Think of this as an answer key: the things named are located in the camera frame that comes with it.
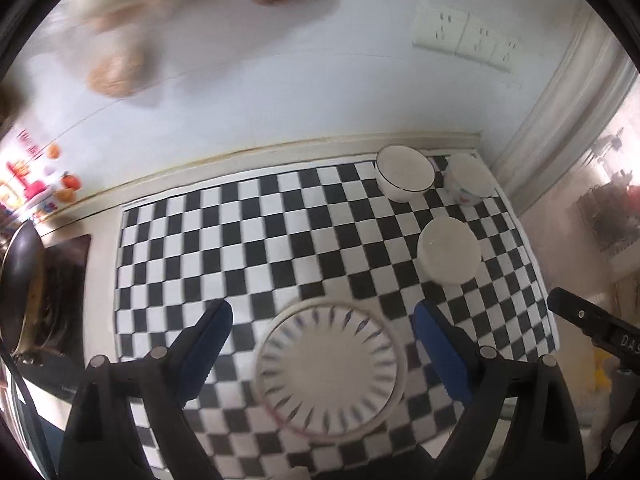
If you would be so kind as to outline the plain white bowl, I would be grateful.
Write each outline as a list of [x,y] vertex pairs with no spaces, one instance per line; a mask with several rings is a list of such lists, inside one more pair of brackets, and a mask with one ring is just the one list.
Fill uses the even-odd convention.
[[444,286],[462,285],[475,278],[482,253],[480,242],[466,223],[440,216],[422,230],[416,258],[431,281]]

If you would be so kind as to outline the white floral bowl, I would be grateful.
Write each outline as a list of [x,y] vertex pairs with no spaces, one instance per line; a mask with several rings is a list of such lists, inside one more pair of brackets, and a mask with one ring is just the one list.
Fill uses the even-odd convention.
[[495,194],[495,179],[475,156],[453,154],[444,173],[444,187],[462,206],[475,206]]

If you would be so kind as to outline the blue leaf pattern plate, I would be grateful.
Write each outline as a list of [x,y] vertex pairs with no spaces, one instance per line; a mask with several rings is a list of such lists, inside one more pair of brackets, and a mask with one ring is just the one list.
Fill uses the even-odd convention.
[[280,312],[255,351],[256,400],[281,427],[321,443],[358,440],[406,391],[401,340],[360,304],[314,298]]

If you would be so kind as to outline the white bowl dark rim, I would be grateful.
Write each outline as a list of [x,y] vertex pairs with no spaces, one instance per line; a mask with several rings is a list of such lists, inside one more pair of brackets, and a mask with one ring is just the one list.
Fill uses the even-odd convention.
[[375,159],[376,183],[383,195],[396,203],[408,203],[434,184],[435,169],[415,148],[390,144]]

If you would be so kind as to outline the black induction cooktop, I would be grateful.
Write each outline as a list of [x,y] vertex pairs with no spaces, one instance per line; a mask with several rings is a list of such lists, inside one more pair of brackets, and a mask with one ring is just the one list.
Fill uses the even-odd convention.
[[35,348],[15,359],[26,380],[68,403],[85,370],[82,317],[90,242],[85,234],[44,250],[44,318]]

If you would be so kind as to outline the black frying pan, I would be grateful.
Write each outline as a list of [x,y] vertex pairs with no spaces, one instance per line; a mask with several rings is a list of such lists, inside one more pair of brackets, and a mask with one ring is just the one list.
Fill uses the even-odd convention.
[[11,356],[35,348],[44,315],[44,247],[30,220],[9,241],[1,265],[1,340]]

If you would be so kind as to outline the black white checkered mat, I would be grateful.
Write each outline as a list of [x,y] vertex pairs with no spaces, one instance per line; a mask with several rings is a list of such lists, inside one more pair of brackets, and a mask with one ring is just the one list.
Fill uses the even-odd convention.
[[[482,262],[462,285],[429,281],[416,262],[428,222],[466,223]],[[528,240],[499,192],[458,205],[442,181],[408,204],[390,202],[370,158],[269,168],[175,190],[129,206],[115,284],[117,355],[168,346],[209,301],[233,310],[231,334],[186,419],[227,479],[262,479],[295,466],[342,469],[396,454],[454,426],[460,408],[414,341],[410,315],[429,299],[480,344],[533,361],[558,348],[546,290]],[[290,304],[314,297],[382,312],[408,359],[404,398],[372,434],[318,445],[280,428],[250,383],[256,344]]]

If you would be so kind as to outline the plastic bag with food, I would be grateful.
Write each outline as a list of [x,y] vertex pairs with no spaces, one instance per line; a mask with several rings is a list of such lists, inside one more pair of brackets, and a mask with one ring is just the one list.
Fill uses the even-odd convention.
[[67,69],[101,96],[121,99],[148,78],[148,32],[181,0],[62,0],[48,32]]

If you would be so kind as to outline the colourful fruit wall sticker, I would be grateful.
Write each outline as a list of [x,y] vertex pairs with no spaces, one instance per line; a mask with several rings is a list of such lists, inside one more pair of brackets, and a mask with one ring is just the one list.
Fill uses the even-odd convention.
[[14,126],[1,140],[1,212],[40,221],[76,203],[82,182],[55,142],[42,144]]

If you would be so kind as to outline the white wall socket panel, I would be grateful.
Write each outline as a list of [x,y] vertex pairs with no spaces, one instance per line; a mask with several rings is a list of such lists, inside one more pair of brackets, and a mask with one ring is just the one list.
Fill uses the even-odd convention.
[[419,0],[411,29],[415,48],[454,55],[511,73],[522,46],[509,36],[469,14]]

